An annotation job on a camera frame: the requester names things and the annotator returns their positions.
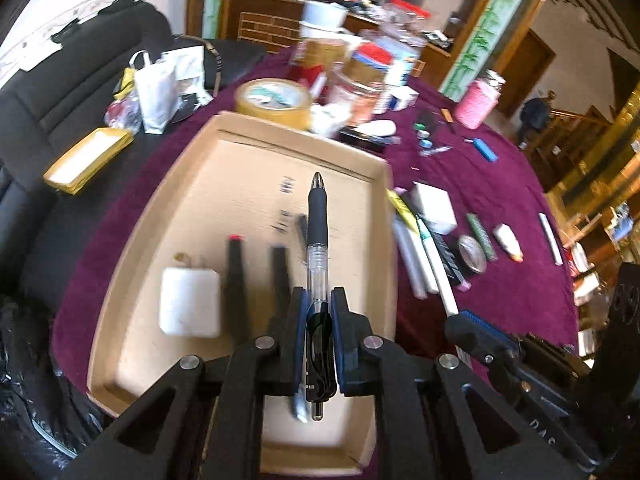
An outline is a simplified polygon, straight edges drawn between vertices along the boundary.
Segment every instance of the bag handle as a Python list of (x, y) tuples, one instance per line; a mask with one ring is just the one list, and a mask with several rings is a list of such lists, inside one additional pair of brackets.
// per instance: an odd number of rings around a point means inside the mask
[(137, 51), (133, 56), (131, 56), (131, 59), (129, 59), (129, 66), (131, 68), (133, 68), (135, 70), (135, 66), (133, 66), (133, 62), (136, 60), (136, 58), (138, 57), (138, 54), (142, 53), (142, 58), (145, 61), (145, 66), (149, 66), (151, 65), (151, 58), (149, 57), (149, 53), (146, 50), (139, 50)]

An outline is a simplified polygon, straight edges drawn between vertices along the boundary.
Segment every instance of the person in dark clothing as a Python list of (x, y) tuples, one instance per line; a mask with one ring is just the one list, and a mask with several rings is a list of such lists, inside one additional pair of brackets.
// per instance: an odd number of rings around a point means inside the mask
[(522, 124), (517, 133), (518, 146), (521, 149), (526, 145), (525, 139), (531, 130), (540, 133), (545, 129), (549, 122), (551, 103), (555, 98), (556, 93), (551, 90), (546, 97), (530, 99), (522, 107), (522, 111), (520, 112), (520, 121)]

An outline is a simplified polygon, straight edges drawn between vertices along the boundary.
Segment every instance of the screw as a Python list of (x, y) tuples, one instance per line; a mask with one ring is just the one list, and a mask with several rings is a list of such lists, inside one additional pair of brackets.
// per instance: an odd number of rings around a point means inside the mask
[(455, 355), (442, 354), (438, 358), (438, 362), (440, 363), (440, 366), (442, 366), (443, 368), (446, 368), (447, 370), (453, 370), (454, 368), (458, 368), (458, 365), (460, 364), (460, 359), (458, 359)]
[(369, 348), (370, 350), (376, 350), (382, 346), (383, 341), (377, 335), (368, 335), (366, 336), (366, 338), (364, 338), (363, 343), (366, 348)]
[(255, 340), (255, 346), (260, 350), (266, 350), (267, 348), (271, 348), (275, 341), (273, 337), (269, 335), (261, 335), (258, 339)]
[(193, 370), (200, 364), (200, 358), (197, 355), (185, 355), (180, 359), (180, 368), (183, 370)]

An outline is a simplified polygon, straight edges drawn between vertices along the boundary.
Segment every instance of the table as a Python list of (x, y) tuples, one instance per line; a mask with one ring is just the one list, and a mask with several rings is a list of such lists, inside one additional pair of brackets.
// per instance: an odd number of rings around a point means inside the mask
[[(233, 110), (239, 84), (283, 77), (288, 59), (288, 52), (269, 56), (247, 78), (220, 92), (211, 104), (184, 121), (130, 181), (87, 244), (67, 286), (52, 336), (58, 364), (79, 390), (86, 391), (95, 326), (111, 275), (156, 187), (207, 120), (221, 110)], [(415, 107), (382, 116), (396, 122), (402, 139), (384, 153), (394, 185), (409, 188), (420, 180), (449, 192), (458, 219), (458, 228), (446, 237), (450, 242), (470, 234), (465, 214), (475, 212), (487, 230), (500, 223), (510, 225), (524, 252), (524, 262), (517, 264), (497, 249), (498, 261), (471, 279), (471, 289), (455, 292), (459, 309), (469, 309), (508, 332), (533, 332), (555, 344), (577, 344), (578, 317), (569, 270), (566, 264), (558, 267), (553, 263), (538, 213), (545, 212), (552, 224), (553, 218), (526, 158), (487, 126), (470, 132), (459, 124), (450, 130), (444, 125), (435, 134), (436, 146), (446, 144), (452, 150), (421, 157), (414, 121), (425, 108), (452, 108), (452, 103), (417, 79), (412, 78), (409, 85), (420, 93)], [(500, 159), (488, 163), (465, 137), (480, 137)], [(401, 259), (398, 261), (396, 341), (412, 354), (433, 358), (450, 349), (444, 338), (442, 303), (437, 296), (416, 300)]]

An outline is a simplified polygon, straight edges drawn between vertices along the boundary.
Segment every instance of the pink bottle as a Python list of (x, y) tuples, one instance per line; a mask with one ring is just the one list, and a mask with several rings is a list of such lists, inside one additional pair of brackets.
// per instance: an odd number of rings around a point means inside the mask
[(493, 70), (487, 70), (485, 77), (478, 78), (469, 85), (453, 111), (456, 120), (465, 128), (475, 130), (498, 104), (503, 84), (503, 78)]

